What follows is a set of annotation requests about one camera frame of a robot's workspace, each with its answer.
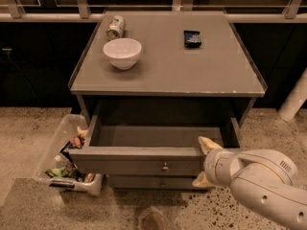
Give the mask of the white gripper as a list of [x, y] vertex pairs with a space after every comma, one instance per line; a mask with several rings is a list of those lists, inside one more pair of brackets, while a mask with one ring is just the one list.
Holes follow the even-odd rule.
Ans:
[[232, 175], [239, 171], [238, 156], [212, 141], [207, 137], [198, 138], [201, 145], [201, 151], [205, 157], [204, 172], [200, 172], [197, 178], [192, 182], [196, 188], [207, 188], [216, 186], [229, 187], [232, 181]]

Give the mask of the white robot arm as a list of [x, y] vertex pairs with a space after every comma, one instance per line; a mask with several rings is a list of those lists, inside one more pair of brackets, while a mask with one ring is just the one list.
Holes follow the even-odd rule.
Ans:
[[198, 188], [221, 186], [252, 212], [290, 230], [307, 230], [307, 192], [294, 186], [298, 169], [285, 154], [272, 149], [231, 151], [200, 137], [203, 171]]

